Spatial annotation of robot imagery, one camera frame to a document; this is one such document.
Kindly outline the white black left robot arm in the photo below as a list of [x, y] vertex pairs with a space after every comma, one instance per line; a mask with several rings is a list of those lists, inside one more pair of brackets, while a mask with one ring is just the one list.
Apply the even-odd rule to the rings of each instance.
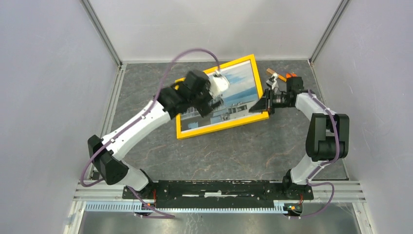
[[212, 103], [229, 88], [228, 80], [219, 71], [208, 76], [203, 71], [191, 70], [182, 81], [161, 87], [149, 103], [113, 132], [88, 139], [92, 164], [107, 185], [117, 183], [130, 187], [140, 198], [152, 195], [153, 185], [142, 169], [124, 161], [126, 154], [143, 138], [158, 127], [168, 123], [188, 108], [194, 107], [202, 117], [207, 116], [220, 101]]

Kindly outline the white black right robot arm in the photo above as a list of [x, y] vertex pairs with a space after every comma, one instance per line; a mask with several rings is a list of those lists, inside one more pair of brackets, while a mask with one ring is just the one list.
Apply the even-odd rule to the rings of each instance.
[[350, 120], [347, 114], [338, 114], [323, 104], [304, 87], [301, 77], [287, 78], [284, 91], [278, 90], [276, 76], [270, 77], [266, 85], [263, 96], [249, 112], [271, 115], [279, 108], [296, 108], [309, 120], [305, 155], [282, 179], [282, 195], [294, 199], [314, 186], [311, 181], [322, 169], [347, 156]]

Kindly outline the yellow picture frame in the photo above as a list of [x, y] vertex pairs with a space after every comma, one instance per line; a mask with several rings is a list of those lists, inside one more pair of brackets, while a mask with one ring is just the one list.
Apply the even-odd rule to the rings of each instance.
[[224, 63], [221, 73], [230, 87], [211, 103], [222, 103], [201, 117], [194, 107], [176, 117], [176, 137], [185, 139], [269, 119], [267, 112], [251, 113], [249, 109], [263, 96], [263, 87], [253, 54]]

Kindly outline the yellow handled screwdriver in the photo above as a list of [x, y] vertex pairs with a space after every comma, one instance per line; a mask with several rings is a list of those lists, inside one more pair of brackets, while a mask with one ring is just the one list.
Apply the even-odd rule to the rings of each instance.
[[276, 78], [282, 80], [283, 82], [286, 82], [286, 81], [287, 81], [287, 79], [286, 79], [284, 76], [280, 75], [280, 74], [277, 74], [277, 75], [276, 75]]

